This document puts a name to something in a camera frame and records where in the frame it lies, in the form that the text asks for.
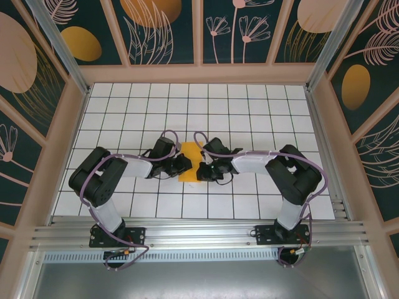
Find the orange square paper sheet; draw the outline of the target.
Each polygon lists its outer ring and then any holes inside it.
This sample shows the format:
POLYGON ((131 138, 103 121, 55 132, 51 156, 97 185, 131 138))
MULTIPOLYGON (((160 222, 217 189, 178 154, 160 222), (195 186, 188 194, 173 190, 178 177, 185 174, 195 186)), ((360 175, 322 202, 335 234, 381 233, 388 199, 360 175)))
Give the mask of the orange square paper sheet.
POLYGON ((201 150, 195 142, 184 142, 181 147, 181 152, 191 161, 192 168, 185 171, 178 176, 178 181, 181 183, 198 183, 196 172, 203 161, 201 150))

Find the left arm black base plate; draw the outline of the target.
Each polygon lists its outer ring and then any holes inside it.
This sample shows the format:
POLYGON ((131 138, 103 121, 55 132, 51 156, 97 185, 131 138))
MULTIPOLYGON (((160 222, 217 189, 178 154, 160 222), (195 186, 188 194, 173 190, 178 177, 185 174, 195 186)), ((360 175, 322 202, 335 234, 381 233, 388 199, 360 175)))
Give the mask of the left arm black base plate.
MULTIPOLYGON (((117 229, 115 233, 119 239, 126 242, 143 245, 145 241, 145 228, 143 227, 126 227, 123 229, 117 229)), ((110 237, 97 225, 94 225, 90 229, 90 248, 114 248, 126 246, 126 244, 110 237)))

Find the aluminium frame bar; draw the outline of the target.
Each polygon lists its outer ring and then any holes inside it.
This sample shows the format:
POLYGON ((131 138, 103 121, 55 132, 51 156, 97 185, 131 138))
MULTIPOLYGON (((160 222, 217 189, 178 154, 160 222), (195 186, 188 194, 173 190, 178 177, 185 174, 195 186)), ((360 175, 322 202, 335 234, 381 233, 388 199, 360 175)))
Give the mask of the aluminium frame bar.
POLYGON ((45 253, 28 252, 13 299, 33 299, 45 253))
POLYGON ((354 247, 369 299, 388 299, 387 291, 369 245, 354 247))

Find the grey metal sheet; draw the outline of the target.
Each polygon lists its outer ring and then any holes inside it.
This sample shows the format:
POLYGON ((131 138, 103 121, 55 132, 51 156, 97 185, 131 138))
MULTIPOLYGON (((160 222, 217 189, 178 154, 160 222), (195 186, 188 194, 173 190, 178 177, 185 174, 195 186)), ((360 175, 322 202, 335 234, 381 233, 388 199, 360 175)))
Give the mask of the grey metal sheet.
POLYGON ((369 299, 355 267, 323 272, 275 262, 45 264, 33 299, 369 299))

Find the long aluminium mounting rail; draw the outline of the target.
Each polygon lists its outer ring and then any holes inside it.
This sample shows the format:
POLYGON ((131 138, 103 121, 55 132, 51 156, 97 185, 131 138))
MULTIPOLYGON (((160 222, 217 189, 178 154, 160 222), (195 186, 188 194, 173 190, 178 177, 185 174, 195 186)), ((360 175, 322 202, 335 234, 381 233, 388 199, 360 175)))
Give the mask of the long aluminium mounting rail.
MULTIPOLYGON (((256 219, 166 219, 127 218, 128 227, 146 229, 145 245, 152 249, 226 249, 255 247, 250 231, 265 222, 256 219)), ((50 226, 34 229, 32 250, 87 250, 89 217, 55 217, 50 226)), ((370 241, 360 221, 314 221, 312 245, 335 247, 367 245, 370 241)))

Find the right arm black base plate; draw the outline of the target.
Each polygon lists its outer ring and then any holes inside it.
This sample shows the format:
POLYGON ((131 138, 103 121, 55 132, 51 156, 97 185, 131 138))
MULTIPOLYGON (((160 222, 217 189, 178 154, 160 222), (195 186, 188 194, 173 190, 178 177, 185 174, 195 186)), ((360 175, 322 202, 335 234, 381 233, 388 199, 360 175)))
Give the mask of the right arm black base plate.
POLYGON ((310 231, 307 224, 300 224, 286 240, 281 240, 274 233, 273 225, 256 225, 251 235, 256 239, 257 245, 300 246, 310 242, 310 231))

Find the aluminium corner post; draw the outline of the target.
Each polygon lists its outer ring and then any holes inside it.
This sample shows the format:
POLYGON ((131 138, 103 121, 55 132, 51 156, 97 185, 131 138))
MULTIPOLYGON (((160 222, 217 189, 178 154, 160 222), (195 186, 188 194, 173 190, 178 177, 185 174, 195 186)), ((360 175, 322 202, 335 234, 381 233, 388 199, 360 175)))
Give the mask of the aluminium corner post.
POLYGON ((362 6, 366 2, 366 6, 370 0, 347 0, 342 13, 340 14, 337 22, 335 23, 332 32, 330 33, 327 42, 325 43, 322 51, 316 60, 314 68, 312 69, 309 78, 305 83, 305 91, 310 93, 317 86, 321 80, 324 72, 327 69, 333 56, 338 51, 345 36, 350 31, 350 28, 360 13, 362 6))
POLYGON ((26 2, 33 15, 36 16, 36 19, 43 31, 46 33, 46 36, 52 42, 55 51, 58 53, 61 61, 66 66, 70 76, 73 78, 79 90, 84 95, 87 95, 89 93, 89 85, 84 79, 77 62, 72 56, 67 44, 65 43, 65 40, 61 36, 56 24, 51 19, 44 4, 40 0, 26 0, 26 2))

